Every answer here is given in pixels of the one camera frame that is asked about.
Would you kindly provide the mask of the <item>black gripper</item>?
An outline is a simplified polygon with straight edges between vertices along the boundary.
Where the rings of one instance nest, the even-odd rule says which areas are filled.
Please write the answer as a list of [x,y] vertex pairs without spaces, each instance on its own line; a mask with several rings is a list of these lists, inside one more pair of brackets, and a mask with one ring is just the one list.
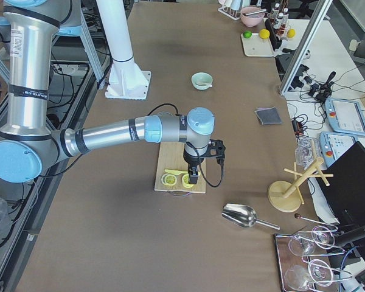
[[188,165],[188,183],[197,184],[198,177],[205,174],[199,167],[204,161],[204,154],[207,151],[209,144],[203,147],[195,147],[192,143],[184,144],[183,158]]

